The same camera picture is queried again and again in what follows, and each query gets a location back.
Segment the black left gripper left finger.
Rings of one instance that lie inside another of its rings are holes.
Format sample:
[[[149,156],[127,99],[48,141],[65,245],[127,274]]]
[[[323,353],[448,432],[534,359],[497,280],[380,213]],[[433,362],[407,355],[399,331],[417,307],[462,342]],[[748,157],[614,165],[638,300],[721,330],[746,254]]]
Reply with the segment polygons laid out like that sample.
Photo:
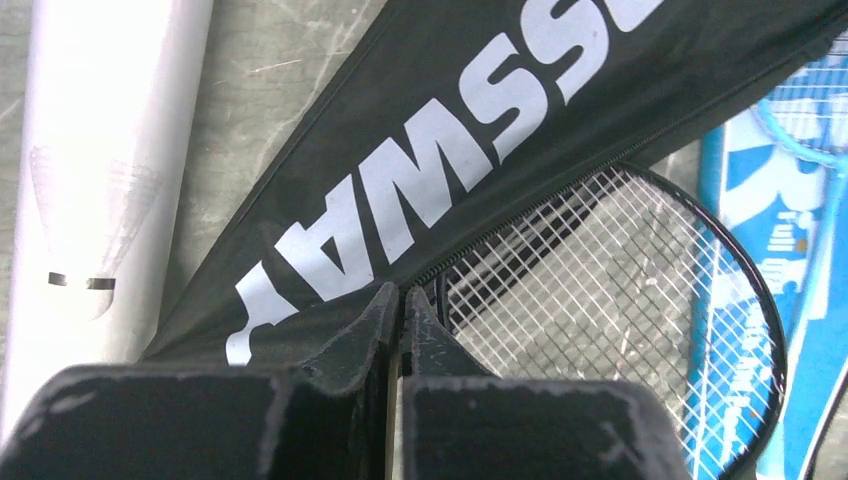
[[[397,370],[391,283],[322,307],[297,361],[78,366],[35,395],[5,479],[383,479]]]

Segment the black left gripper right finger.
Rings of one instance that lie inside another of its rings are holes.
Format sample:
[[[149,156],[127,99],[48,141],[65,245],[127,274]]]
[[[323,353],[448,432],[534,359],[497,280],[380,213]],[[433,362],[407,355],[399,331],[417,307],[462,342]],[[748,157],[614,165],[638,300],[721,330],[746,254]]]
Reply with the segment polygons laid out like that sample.
[[[407,479],[685,479],[659,398],[629,381],[500,378],[438,322],[423,289],[404,300]]]

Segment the black badminton racket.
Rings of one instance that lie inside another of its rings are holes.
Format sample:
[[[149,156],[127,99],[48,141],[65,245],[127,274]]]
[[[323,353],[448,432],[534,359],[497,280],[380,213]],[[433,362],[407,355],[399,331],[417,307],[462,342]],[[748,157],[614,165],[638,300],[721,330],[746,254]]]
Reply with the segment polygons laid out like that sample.
[[[776,429],[773,296],[723,223],[652,171],[614,163],[560,188],[455,254],[432,290],[497,376],[647,387],[692,479],[750,472]]]

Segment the black racket cover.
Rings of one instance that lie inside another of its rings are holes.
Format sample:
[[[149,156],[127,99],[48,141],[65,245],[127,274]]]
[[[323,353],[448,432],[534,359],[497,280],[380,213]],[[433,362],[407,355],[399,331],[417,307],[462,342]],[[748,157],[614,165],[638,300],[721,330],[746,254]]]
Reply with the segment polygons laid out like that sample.
[[[281,357],[555,183],[693,141],[846,23],[843,1],[389,1],[143,359]]]

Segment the white shuttlecock tube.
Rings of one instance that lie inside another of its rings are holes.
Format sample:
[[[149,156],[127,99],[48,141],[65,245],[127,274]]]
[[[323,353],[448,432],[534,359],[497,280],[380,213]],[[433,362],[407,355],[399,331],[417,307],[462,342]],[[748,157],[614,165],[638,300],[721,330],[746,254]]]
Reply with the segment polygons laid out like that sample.
[[[213,8],[32,6],[3,442],[50,378],[155,334]]]

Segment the blue white badminton racket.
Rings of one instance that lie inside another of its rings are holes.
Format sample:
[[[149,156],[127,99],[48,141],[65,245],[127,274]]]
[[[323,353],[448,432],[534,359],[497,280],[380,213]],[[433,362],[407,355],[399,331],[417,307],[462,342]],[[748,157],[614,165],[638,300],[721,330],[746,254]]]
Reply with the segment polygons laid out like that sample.
[[[789,163],[778,192],[807,234],[804,276],[786,330],[784,409],[759,467],[769,479],[795,479],[798,473],[786,461],[792,403],[805,396],[802,352],[812,325],[828,315],[831,282],[839,276],[833,257],[847,192],[846,46],[835,42],[825,56],[793,73],[754,110],[776,153]]]

